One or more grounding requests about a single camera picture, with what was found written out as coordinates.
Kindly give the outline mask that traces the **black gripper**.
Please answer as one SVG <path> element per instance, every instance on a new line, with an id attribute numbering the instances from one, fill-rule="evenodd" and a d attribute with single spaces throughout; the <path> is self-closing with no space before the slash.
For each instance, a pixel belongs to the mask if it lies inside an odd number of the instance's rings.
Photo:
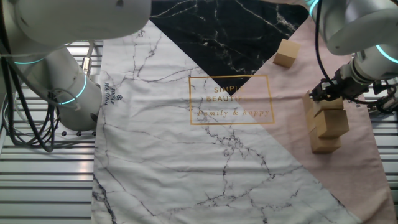
<path id="1" fill-rule="evenodd" d="M 370 80 L 363 79 L 354 67 L 353 62 L 341 66 L 331 79 L 332 85 L 322 78 L 319 84 L 310 91 L 309 95 L 313 101 L 331 101 L 332 99 L 344 98 L 348 103 L 363 105 L 364 102 L 357 97 L 368 92 Z"/>

